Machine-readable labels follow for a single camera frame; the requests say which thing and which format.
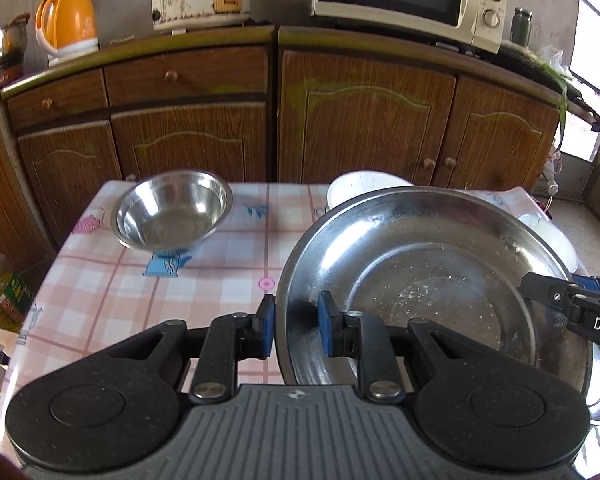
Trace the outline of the blue floral white bowl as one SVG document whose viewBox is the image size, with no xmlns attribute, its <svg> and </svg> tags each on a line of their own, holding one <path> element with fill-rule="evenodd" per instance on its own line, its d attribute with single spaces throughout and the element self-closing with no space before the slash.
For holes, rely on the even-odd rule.
<svg viewBox="0 0 600 480">
<path fill-rule="evenodd" d="M 536 214 L 522 214 L 518 220 L 542 237 L 542 240 L 554 250 L 570 273 L 578 270 L 579 261 L 573 244 L 553 222 Z"/>
</svg>

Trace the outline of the pink checked tablecloth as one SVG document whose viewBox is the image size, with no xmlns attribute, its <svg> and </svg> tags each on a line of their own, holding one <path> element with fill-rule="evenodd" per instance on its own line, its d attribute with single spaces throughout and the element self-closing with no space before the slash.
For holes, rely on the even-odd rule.
<svg viewBox="0 0 600 480">
<path fill-rule="evenodd" d="M 135 185 L 102 187 L 65 242 L 8 361 L 0 453 L 26 479 L 600 479 L 586 390 L 428 318 L 385 323 L 406 397 L 284 381 L 276 294 L 319 211 L 319 186 L 238 184 L 233 211 L 184 254 L 121 245 Z M 463 192 L 545 214 L 519 188 Z M 275 297 L 265 361 L 222 403 L 189 397 L 188 331 Z"/>
</svg>

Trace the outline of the black induction cooktop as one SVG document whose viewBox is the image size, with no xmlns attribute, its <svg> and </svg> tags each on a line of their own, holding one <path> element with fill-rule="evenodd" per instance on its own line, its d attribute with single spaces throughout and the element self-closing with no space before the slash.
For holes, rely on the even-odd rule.
<svg viewBox="0 0 600 480">
<path fill-rule="evenodd" d="M 558 112 L 562 130 L 566 128 L 567 115 L 573 114 L 589 124 L 592 131 L 600 132 L 600 114 L 585 103 L 582 93 L 573 87 L 570 82 L 571 76 L 560 64 L 555 68 L 531 50 L 508 40 L 501 43 L 496 58 L 506 70 L 531 79 L 559 94 Z"/>
</svg>

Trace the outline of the brown wooden sideboard cabinet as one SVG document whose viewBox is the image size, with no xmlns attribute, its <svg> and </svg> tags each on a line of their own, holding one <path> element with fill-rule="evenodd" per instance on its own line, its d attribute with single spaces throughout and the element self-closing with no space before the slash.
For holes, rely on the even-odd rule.
<svg viewBox="0 0 600 480">
<path fill-rule="evenodd" d="M 49 264 L 98 189 L 174 169 L 327 183 L 532 188 L 560 96 L 439 48 L 251 26 L 132 41 L 0 91 L 0 252 Z"/>
</svg>

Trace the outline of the small steel bowl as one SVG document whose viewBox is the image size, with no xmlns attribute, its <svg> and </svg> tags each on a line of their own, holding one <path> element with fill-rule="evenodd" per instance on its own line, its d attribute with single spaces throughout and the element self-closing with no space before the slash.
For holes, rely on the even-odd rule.
<svg viewBox="0 0 600 480">
<path fill-rule="evenodd" d="M 218 229 L 233 202 L 232 189 L 215 174 L 170 171 L 126 191 L 114 205 L 110 229 L 126 248 L 184 254 Z"/>
</svg>

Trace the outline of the green onion stalk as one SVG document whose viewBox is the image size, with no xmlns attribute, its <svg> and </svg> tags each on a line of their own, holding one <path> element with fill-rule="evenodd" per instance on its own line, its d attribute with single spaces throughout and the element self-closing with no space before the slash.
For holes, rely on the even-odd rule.
<svg viewBox="0 0 600 480">
<path fill-rule="evenodd" d="M 545 84 L 547 88 L 553 88 L 559 94 L 558 115 L 559 115 L 559 133 L 558 140 L 554 142 L 554 151 L 559 152 L 564 143 L 568 110 L 568 82 L 570 79 L 562 78 L 555 74 L 549 67 L 543 64 L 538 58 L 536 52 L 529 47 L 523 48 L 507 40 L 504 44 L 509 50 L 515 53 L 521 59 L 522 65 L 530 72 L 532 77 L 540 84 Z"/>
</svg>

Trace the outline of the white plastic bag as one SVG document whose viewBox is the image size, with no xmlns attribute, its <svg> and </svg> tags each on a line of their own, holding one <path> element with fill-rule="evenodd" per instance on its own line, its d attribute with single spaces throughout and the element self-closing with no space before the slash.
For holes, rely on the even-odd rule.
<svg viewBox="0 0 600 480">
<path fill-rule="evenodd" d="M 536 52 L 538 58 L 544 65 L 549 67 L 555 74 L 565 79 L 571 79 L 572 75 L 567 65 L 562 64 L 564 51 L 553 46 L 544 46 Z"/>
</svg>

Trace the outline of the oil bottle red cap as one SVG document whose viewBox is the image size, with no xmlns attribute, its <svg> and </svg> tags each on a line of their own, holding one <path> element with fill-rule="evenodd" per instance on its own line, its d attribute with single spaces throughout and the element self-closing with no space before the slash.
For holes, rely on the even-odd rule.
<svg viewBox="0 0 600 480">
<path fill-rule="evenodd" d="M 23 326 L 33 297 L 8 258 L 0 254 L 0 327 L 18 333 Z"/>
</svg>

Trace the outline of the steel pot with lid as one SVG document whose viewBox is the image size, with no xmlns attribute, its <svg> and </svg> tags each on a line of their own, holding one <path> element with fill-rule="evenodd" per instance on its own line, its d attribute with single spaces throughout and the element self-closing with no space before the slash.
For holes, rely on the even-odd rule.
<svg viewBox="0 0 600 480">
<path fill-rule="evenodd" d="M 30 13 L 17 15 L 7 24 L 0 24 L 0 64 L 18 58 L 22 61 L 27 50 L 27 26 Z"/>
</svg>

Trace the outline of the large white bowl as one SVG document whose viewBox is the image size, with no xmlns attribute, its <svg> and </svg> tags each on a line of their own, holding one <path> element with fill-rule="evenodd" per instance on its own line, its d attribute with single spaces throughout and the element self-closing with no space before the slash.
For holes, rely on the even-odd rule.
<svg viewBox="0 0 600 480">
<path fill-rule="evenodd" d="M 326 194 L 326 205 L 328 209 L 352 200 L 365 193 L 383 190 L 384 188 L 403 188 L 412 186 L 407 181 L 394 174 L 375 170 L 358 170 L 342 174 L 332 181 Z"/>
</svg>

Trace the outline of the green thermos bottle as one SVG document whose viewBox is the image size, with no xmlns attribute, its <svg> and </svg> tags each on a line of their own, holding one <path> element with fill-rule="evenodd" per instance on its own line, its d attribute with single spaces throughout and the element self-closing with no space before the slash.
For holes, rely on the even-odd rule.
<svg viewBox="0 0 600 480">
<path fill-rule="evenodd" d="M 528 47 L 532 29 L 532 12 L 517 6 L 510 25 L 509 40 L 523 48 Z"/>
</svg>

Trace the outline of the steel plate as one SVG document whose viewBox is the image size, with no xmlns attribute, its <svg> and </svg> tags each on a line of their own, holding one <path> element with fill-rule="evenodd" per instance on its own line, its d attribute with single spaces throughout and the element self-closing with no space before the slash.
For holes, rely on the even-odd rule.
<svg viewBox="0 0 600 480">
<path fill-rule="evenodd" d="M 591 419 L 600 421 L 600 346 L 592 344 L 592 361 L 590 380 L 585 393 L 585 403 L 588 406 Z"/>
<path fill-rule="evenodd" d="M 428 318 L 586 390 L 591 344 L 568 330 L 560 312 L 521 296 L 531 272 L 569 274 L 538 234 L 485 200 L 434 188 L 358 196 L 317 220 L 284 265 L 276 294 L 284 381 L 355 381 L 352 361 L 322 349 L 317 296 L 326 290 L 343 311 L 392 326 Z"/>
</svg>

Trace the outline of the orange electric kettle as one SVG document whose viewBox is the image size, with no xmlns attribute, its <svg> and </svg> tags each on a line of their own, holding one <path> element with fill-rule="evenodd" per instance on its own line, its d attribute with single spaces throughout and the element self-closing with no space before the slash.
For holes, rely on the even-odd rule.
<svg viewBox="0 0 600 480">
<path fill-rule="evenodd" d="M 42 0 L 35 13 L 34 27 L 48 66 L 99 49 L 92 0 Z"/>
</svg>

